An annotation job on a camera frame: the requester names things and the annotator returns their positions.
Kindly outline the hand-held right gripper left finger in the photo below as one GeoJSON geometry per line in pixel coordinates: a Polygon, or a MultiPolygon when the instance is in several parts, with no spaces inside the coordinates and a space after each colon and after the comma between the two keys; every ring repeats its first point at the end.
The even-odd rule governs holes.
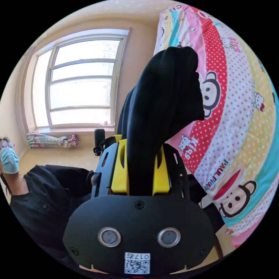
{"type": "Polygon", "coordinates": [[[117,146],[114,173],[111,184],[111,191],[114,194],[130,194],[126,142],[126,139],[121,139],[117,146]]]}

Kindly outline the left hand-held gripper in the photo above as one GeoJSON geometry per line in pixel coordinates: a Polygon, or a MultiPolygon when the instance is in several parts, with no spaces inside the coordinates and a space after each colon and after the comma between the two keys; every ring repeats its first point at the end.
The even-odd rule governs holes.
{"type": "Polygon", "coordinates": [[[94,147],[94,154],[95,156],[99,157],[103,153],[103,151],[111,146],[112,144],[119,142],[122,138],[122,135],[114,135],[114,137],[109,138],[100,138],[95,137],[95,147],[94,147]]]}

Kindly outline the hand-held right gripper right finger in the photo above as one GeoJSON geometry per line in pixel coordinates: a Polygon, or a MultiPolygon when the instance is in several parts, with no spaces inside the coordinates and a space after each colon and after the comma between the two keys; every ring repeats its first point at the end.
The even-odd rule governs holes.
{"type": "Polygon", "coordinates": [[[167,170],[167,163],[165,159],[164,146],[162,145],[158,151],[153,171],[153,195],[168,194],[170,191],[169,175],[167,170]]]}

